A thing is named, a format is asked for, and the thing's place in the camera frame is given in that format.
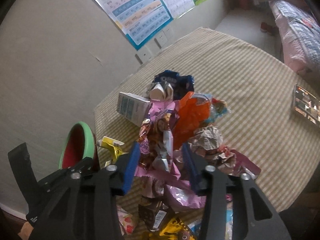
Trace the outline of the brown paper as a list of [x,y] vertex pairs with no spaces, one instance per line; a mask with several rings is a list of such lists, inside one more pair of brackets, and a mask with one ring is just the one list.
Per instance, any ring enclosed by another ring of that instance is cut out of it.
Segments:
[[216,127],[209,125],[198,128],[188,143],[191,150],[204,157],[209,165],[218,168],[225,174],[233,174],[236,155],[224,144],[223,136]]

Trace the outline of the dark brown cigarette pack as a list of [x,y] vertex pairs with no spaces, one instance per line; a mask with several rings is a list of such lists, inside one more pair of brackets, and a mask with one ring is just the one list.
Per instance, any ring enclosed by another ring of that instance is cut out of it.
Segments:
[[161,198],[142,197],[138,204],[139,218],[150,231],[159,231],[174,216],[173,209]]

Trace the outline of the green red trash bin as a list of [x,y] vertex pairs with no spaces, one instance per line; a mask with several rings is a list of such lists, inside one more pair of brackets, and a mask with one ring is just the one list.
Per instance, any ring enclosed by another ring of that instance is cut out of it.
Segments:
[[69,131],[65,140],[59,168],[69,168],[84,158],[91,158],[94,165],[99,165],[95,135],[85,122],[77,122]]

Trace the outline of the yellow snack wrapper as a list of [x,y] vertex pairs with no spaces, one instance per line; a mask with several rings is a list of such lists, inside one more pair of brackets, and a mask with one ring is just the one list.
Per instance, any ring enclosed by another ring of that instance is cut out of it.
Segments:
[[107,136],[97,141],[97,146],[107,149],[110,152],[113,164],[115,164],[118,158],[124,153],[121,148],[123,145],[124,143],[122,141]]

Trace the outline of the pink snack wrapper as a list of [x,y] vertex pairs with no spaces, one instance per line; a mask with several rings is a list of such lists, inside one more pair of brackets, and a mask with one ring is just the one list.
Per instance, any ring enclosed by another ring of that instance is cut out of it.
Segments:
[[182,152],[174,150],[176,102],[152,100],[150,105],[138,136],[140,160],[135,176],[142,182],[142,196],[162,198],[175,212],[203,208],[206,197],[191,190]]

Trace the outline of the yellow black snack bag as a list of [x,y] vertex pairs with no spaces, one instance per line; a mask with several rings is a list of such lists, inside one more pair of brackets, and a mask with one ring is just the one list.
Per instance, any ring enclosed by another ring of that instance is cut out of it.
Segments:
[[196,240],[196,236],[180,218],[174,217],[159,232],[149,233],[147,239]]

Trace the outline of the white blue milk carton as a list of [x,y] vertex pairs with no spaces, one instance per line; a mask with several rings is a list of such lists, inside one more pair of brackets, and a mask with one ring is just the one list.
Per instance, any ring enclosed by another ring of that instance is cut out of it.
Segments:
[[151,101],[142,96],[119,92],[116,111],[125,119],[140,127],[151,107]]

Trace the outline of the orange plastic snack bag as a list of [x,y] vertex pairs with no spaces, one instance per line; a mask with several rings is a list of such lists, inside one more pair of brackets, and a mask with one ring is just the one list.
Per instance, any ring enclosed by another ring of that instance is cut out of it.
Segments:
[[211,103],[204,94],[188,92],[176,106],[179,118],[172,130],[174,150],[187,142],[200,124],[209,118]]

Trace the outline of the light blue snack wrapper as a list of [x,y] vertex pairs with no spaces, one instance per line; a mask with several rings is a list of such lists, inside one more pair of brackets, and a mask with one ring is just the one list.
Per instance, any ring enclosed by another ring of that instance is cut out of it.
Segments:
[[225,101],[214,98],[212,94],[195,93],[193,97],[210,103],[209,117],[202,122],[202,126],[213,124],[218,118],[231,112]]

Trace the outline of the striped beige table cloth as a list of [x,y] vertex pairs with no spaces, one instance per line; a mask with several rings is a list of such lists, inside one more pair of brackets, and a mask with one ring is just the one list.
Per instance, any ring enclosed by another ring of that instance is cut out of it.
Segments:
[[289,239],[278,213],[303,191],[319,164],[319,128],[293,113],[293,89],[308,84],[263,50],[200,27],[123,82],[94,111],[97,138],[108,135],[129,150],[138,127],[116,111],[118,94],[142,95],[164,70],[190,74],[195,90],[225,100],[231,112],[217,121],[226,144],[260,169],[258,188],[242,181],[234,194],[234,238]]

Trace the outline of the dark blue cookie wrapper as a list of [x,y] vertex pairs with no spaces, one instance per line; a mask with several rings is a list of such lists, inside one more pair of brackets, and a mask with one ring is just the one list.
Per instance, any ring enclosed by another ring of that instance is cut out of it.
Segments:
[[174,72],[172,70],[165,70],[164,72],[157,74],[152,82],[169,83],[173,88],[174,100],[180,100],[188,92],[194,91],[194,77],[192,75],[180,75],[179,72]]

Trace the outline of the bed with pink quilt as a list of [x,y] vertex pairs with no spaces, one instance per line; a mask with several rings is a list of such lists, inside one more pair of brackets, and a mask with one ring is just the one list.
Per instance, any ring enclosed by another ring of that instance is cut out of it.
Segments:
[[269,3],[283,46],[284,63],[294,72],[319,74],[319,25],[313,16],[288,1]]

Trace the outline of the white wall socket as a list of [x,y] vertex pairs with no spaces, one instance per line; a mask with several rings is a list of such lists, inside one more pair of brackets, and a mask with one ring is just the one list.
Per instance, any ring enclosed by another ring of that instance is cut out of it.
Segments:
[[140,64],[144,64],[152,58],[152,52],[147,46],[143,46],[136,52],[135,58]]

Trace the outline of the white wall switch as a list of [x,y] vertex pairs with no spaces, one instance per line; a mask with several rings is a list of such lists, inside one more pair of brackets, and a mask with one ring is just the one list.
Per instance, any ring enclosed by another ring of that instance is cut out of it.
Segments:
[[154,38],[157,46],[162,49],[174,36],[174,32],[170,27],[163,28]]

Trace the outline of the blue pinyin wall poster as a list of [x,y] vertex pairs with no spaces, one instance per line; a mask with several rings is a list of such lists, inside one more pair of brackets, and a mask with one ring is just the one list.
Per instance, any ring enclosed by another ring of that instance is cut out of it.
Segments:
[[163,0],[95,0],[139,50],[172,20]]

